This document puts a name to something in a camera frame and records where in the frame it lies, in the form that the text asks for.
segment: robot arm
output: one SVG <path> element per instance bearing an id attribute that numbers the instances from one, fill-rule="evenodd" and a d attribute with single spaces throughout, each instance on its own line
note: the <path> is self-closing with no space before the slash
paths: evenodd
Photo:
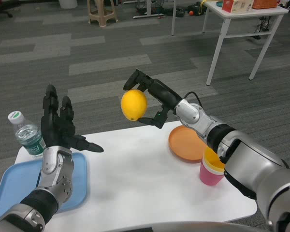
<path id="1" fill-rule="evenodd" d="M 129 90 L 136 84 L 143 92 L 148 89 L 163 107 L 154 119 L 140 118 L 140 122 L 162 128 L 167 112 L 172 110 L 183 125 L 195 130 L 200 139 L 219 155 L 226 164 L 224 174 L 227 180 L 245 196 L 257 199 L 273 230 L 290 232 L 290 170 L 276 154 L 243 132 L 208 116 L 200 105 L 189 103 L 159 80 L 153 80 L 139 70 L 123 89 Z"/>
<path id="2" fill-rule="evenodd" d="M 20 204 L 0 218 L 0 232 L 42 232 L 72 194 L 74 162 L 70 148 L 103 152 L 102 147 L 75 135 L 74 112 L 68 97 L 63 98 L 58 116 L 58 98 L 52 85 L 47 87 L 43 109 L 41 131 L 47 149 L 43 153 L 42 180 Z"/>

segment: box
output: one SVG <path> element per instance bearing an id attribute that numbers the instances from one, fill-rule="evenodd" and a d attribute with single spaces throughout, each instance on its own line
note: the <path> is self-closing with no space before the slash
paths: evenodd
<path id="1" fill-rule="evenodd" d="M 265 9 L 277 7 L 277 0 L 255 0 L 252 8 Z"/>
<path id="2" fill-rule="evenodd" d="M 254 0 L 224 0 L 222 9 L 229 13 L 249 11 Z"/>

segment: stool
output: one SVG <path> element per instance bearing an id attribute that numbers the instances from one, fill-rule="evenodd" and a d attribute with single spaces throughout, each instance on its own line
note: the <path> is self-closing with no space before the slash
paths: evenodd
<path id="1" fill-rule="evenodd" d="M 118 22 L 114 2 L 113 0 L 110 0 L 110 2 L 112 10 L 107 10 L 104 6 L 104 0 L 95 0 L 97 10 L 91 11 L 90 0 L 87 0 L 88 16 L 90 24 L 92 20 L 97 20 L 99 22 L 100 27 L 105 27 L 106 21 L 109 20 L 110 18 L 114 18 L 116 22 Z"/>

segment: blue tray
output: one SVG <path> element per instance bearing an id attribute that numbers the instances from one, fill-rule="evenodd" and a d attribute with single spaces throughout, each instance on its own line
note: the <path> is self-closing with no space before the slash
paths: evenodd
<path id="1" fill-rule="evenodd" d="M 82 153 L 73 153 L 73 160 L 72 196 L 58 212 L 76 208 L 84 201 L 87 194 L 86 158 Z M 41 166 L 42 159 L 39 159 L 15 164 L 5 171 L 0 183 L 0 217 L 35 189 Z"/>

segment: green bottle label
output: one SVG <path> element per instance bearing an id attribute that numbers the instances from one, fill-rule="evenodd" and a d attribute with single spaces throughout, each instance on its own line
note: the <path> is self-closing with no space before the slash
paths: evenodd
<path id="1" fill-rule="evenodd" d="M 39 155 L 41 154 L 44 149 L 46 148 L 45 142 L 43 137 L 41 136 L 36 142 L 30 145 L 24 145 L 24 148 L 29 152 L 31 155 Z"/>

